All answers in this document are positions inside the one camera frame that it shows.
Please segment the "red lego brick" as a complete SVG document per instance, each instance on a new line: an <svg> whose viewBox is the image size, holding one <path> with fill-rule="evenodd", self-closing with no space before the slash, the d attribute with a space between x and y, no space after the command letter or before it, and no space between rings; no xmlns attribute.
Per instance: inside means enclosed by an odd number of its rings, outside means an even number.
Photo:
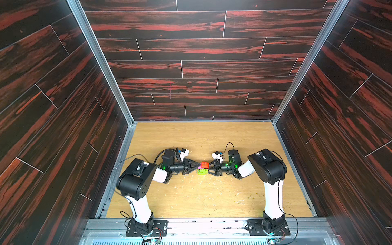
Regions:
<svg viewBox="0 0 392 245"><path fill-rule="evenodd" d="M209 165L210 165L209 162L205 162L205 161L201 162L201 168L203 169L209 169Z"/></svg>

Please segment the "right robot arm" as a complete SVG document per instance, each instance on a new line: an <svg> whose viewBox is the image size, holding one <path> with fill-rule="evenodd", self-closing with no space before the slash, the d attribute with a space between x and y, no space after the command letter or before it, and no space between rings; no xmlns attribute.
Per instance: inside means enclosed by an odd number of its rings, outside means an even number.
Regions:
<svg viewBox="0 0 392 245"><path fill-rule="evenodd" d="M243 179L256 173L264 183L265 208L262 227L266 234L274 235L287 228L285 212L282 207L282 188L287 167L279 156L268 149L263 149L248 156L248 161L241 161L238 150L228 152L228 162L224 162L224 154L214 152L213 161L209 163L208 173L221 176L223 172Z"/></svg>

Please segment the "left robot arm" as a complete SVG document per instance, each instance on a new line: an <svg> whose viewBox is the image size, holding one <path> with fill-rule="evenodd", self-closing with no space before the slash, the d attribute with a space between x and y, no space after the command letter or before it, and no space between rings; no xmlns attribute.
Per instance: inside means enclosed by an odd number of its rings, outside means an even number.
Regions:
<svg viewBox="0 0 392 245"><path fill-rule="evenodd" d="M147 192L152 182L168 183L173 174L189 174L199 167L200 162L188 159L187 149L165 149L154 162L133 159L116 182L116 189L127 199L133 212L132 221L137 225L149 225L154 215Z"/></svg>

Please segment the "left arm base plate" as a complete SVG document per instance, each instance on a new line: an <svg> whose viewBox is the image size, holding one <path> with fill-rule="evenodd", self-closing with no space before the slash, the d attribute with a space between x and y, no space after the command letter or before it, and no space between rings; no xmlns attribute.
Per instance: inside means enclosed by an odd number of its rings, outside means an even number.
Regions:
<svg viewBox="0 0 392 245"><path fill-rule="evenodd" d="M165 237L167 229L168 220L152 219L146 224L131 220L128 222L126 237Z"/></svg>

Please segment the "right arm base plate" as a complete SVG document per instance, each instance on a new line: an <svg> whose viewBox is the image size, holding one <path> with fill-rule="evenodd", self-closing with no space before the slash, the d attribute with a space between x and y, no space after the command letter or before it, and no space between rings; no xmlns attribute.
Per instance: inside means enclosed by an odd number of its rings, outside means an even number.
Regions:
<svg viewBox="0 0 392 245"><path fill-rule="evenodd" d="M284 217L278 219L249 219L246 229L251 236L289 236L291 234Z"/></svg>

